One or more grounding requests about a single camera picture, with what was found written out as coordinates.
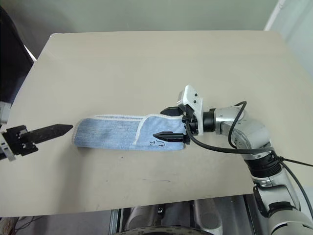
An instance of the wire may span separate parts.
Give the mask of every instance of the wire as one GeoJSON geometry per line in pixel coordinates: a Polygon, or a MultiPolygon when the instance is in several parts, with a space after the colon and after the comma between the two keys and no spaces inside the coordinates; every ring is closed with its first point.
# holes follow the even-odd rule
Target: wire
{"type": "Polygon", "coordinates": [[[39,220],[42,217],[43,217],[43,215],[39,216],[38,218],[35,219],[35,217],[33,216],[29,222],[27,222],[27,223],[23,224],[22,226],[20,226],[19,228],[15,229],[15,233],[17,233],[19,230],[27,228],[32,222],[39,220]]]}
{"type": "Polygon", "coordinates": [[[303,163],[303,162],[299,162],[299,161],[296,161],[296,160],[291,160],[291,159],[288,159],[288,158],[284,158],[284,157],[278,157],[281,161],[286,161],[286,162],[291,162],[291,163],[296,163],[296,164],[301,164],[301,165],[306,165],[306,166],[312,166],[311,164],[308,164],[308,163],[303,163]]]}
{"type": "Polygon", "coordinates": [[[237,124],[238,119],[240,118],[241,114],[243,113],[245,107],[246,107],[247,102],[246,101],[242,101],[238,104],[235,104],[235,106],[241,106],[238,114],[236,115],[233,124],[231,125],[230,129],[229,129],[229,133],[228,133],[228,143],[230,144],[230,146],[232,146],[233,148],[237,148],[232,142],[231,142],[231,135],[233,134],[233,130],[235,128],[235,125],[237,124]]]}
{"type": "Polygon", "coordinates": [[[189,121],[186,121],[186,133],[188,137],[197,145],[199,145],[202,148],[209,149],[216,152],[221,153],[235,153],[235,154],[257,154],[257,153],[264,153],[264,152],[270,152],[273,151],[273,147],[266,147],[266,148],[252,148],[252,149],[233,149],[233,148],[220,148],[211,146],[205,143],[200,142],[197,140],[191,133],[189,121]]]}
{"type": "Polygon", "coordinates": [[[280,157],[277,156],[277,154],[275,153],[275,151],[273,151],[273,154],[274,156],[280,161],[280,164],[288,171],[288,173],[292,176],[292,178],[294,179],[294,181],[297,183],[298,187],[300,188],[303,196],[304,196],[304,199],[305,201],[307,202],[308,204],[308,208],[309,208],[309,211],[310,211],[310,214],[311,214],[311,217],[313,219],[313,209],[312,209],[312,205],[310,203],[310,200],[304,190],[304,188],[302,187],[300,181],[297,179],[297,177],[295,176],[295,174],[292,172],[292,170],[290,170],[290,168],[285,164],[283,163],[281,160],[280,160],[280,157]]]}

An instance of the floor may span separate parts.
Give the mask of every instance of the floor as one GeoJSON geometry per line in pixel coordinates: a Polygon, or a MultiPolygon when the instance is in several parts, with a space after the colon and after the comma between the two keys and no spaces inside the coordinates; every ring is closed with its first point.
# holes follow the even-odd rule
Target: floor
{"type": "MultiPolygon", "coordinates": [[[[17,235],[107,235],[110,217],[111,211],[47,215],[19,230],[17,235]]],[[[19,221],[16,228],[30,219],[19,221]]]]}

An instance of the table surface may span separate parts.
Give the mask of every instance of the table surface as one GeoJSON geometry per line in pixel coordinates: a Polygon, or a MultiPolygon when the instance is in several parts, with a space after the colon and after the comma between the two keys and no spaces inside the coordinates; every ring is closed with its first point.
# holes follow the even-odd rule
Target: table surface
{"type": "MultiPolygon", "coordinates": [[[[242,100],[280,155],[313,164],[313,84],[275,32],[53,34],[4,128],[75,124],[96,114],[146,115],[175,106],[191,84],[205,110],[242,100]]],[[[77,148],[72,131],[0,162],[0,216],[89,212],[252,193],[240,155],[77,148]]],[[[227,146],[214,133],[199,138],[227,146]]],[[[289,164],[305,186],[312,169],[289,164]]]]}

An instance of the white towel edge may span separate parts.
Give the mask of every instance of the white towel edge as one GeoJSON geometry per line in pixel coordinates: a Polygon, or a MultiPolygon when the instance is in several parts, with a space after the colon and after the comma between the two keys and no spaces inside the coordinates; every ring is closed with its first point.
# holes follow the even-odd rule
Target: white towel edge
{"type": "Polygon", "coordinates": [[[150,117],[161,117],[161,118],[167,118],[167,119],[181,119],[181,116],[171,117],[171,116],[167,116],[167,115],[164,115],[164,114],[148,114],[148,115],[144,116],[144,118],[140,121],[140,123],[138,125],[133,145],[137,144],[137,141],[139,139],[139,135],[140,135],[140,131],[141,131],[141,128],[143,126],[143,123],[150,117]]]}

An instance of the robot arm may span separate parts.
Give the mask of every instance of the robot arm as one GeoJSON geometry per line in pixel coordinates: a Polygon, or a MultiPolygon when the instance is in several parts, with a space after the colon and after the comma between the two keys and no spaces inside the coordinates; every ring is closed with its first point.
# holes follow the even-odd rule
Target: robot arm
{"type": "MultiPolygon", "coordinates": [[[[198,92],[190,85],[186,86],[179,94],[178,107],[167,108],[161,113],[170,116],[183,114],[187,135],[161,132],[154,136],[164,141],[186,144],[190,143],[190,139],[196,142],[193,135],[203,135],[204,132],[228,136],[241,108],[231,106],[204,112],[202,106],[203,101],[198,92]]],[[[203,143],[201,146],[220,152],[241,153],[255,184],[253,192],[259,211],[269,218],[269,234],[313,234],[313,224],[300,211],[299,199],[285,168],[271,147],[266,127],[243,111],[230,134],[237,149],[218,148],[203,143]]]]}

